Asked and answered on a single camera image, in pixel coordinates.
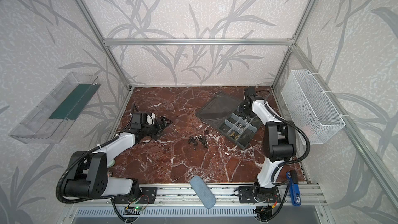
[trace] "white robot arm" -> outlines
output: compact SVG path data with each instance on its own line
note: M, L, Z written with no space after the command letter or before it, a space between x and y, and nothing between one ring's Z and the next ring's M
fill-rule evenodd
M133 112L126 128L116 137L90 151L72 154L67 170L58 181L57 199L62 203L72 204L90 199L110 198L114 195L139 198L141 190L138 180L108 177L107 164L143 137L151 136L152 139L157 139L162 130L171 123L171 120L165 117L155 118L155 115L149 112Z
M272 178L277 166L281 162L289 161L296 154L295 130L276 118L279 117L278 114L267 101L264 102L263 97L257 96L254 87L246 88L244 94L245 100L238 107L239 115L258 116L265 125L263 152L266 159L255 183L258 184L258 189L272 188L275 187L273 179L277 178L281 171L279 168Z

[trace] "blue device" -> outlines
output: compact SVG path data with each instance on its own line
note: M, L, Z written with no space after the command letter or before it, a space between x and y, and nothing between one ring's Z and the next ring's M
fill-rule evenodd
M299 178L297 177L297 172L291 170L286 173L287 179L290 181L290 197L292 199L293 206L301 205L301 196L299 189Z

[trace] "aluminum rail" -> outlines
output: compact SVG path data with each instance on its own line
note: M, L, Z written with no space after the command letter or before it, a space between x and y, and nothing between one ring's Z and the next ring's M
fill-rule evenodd
M297 29L293 34L293 42L292 44L296 44L304 30L305 25L307 24L308 20L311 17L312 12L314 11L315 5L318 0L309 0L306 9L301 17L300 22L298 23ZM275 87L278 83L279 79L281 78L282 72L285 70L286 64L289 62L289 58L291 55L291 46L287 50L285 57L283 58L282 64L279 67L278 73L276 73L275 80L272 83L272 87Z
M117 63L116 59L113 57L111 51L106 47L106 45L103 44L103 42L102 42L103 37L101 35L100 29L95 24L94 18L91 15L90 11L88 10L84 0L74 0L74 1L77 4L77 7L79 8L80 12L82 13L84 19L86 20L88 26L90 27L90 29L94 33L94 36L96 37L96 39L97 39L99 45L101 46L103 52L105 53L105 55L109 59L109 61L112 64L112 66L115 68L115 70L116 70L117 74L119 75L120 79L126 85L126 87L128 89L130 89L130 83L128 82L126 76L122 72L121 67Z
M210 191L216 197L216 206L263 206L264 204L242 204L239 203L239 197L234 196L234 190L240 186L251 187L253 183L207 183ZM155 204L151 206L203 206L203 203L197 197L189 183L171 183L171 184L140 184L141 188L144 187L157 187ZM279 192L283 194L286 185L279 186ZM302 205L327 205L326 199L323 196L322 190L319 185L300 184L300 194ZM291 198L286 197L286 205L292 205ZM110 205L109 199L104 200L90 200L85 202L76 203L75 207L107 207Z
M289 46L292 40L286 39L104 39L106 46L126 45L271 45Z

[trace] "mounting plate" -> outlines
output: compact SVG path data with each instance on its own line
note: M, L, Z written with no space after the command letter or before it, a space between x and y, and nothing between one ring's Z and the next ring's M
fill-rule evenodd
M262 189L263 191L269 191L269 197L267 197L267 200L263 203L277 203L281 202L281 195L279 194L278 187L273 187L270 189ZM239 194L239 202L240 203L259 203L254 199L253 196L253 187L238 187L238 194Z
M149 199L143 196L135 204L154 204L157 189L157 187L141 187L142 193L144 195L147 195ZM131 197L129 197L128 195L115 196L115 204L128 204L129 201L131 201Z

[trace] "wallpaper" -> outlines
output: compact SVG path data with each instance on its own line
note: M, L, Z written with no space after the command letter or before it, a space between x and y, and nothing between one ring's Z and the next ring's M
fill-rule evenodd
M397 178L397 14L396 0L319 0L300 48L349 112L375 151ZM292 56L275 88L280 92ZM304 146L298 141L298 152ZM398 223L398 213L375 181L344 130L311 146L302 162L319 183L336 223Z
M319 0L301 49L398 179L396 0Z
M102 143L128 88L72 0L0 0L0 223L55 223L56 183L77 150ZM58 144L10 131L69 72L98 75L97 93Z
M180 45L118 46L112 52L132 85L238 86L271 85L286 50L286 46Z
M308 2L84 1L105 38L291 38ZM112 48L132 85L151 86L263 83L269 73L277 73L283 59L282 50L286 49L260 46Z
M308 0L85 2L106 38L290 38Z

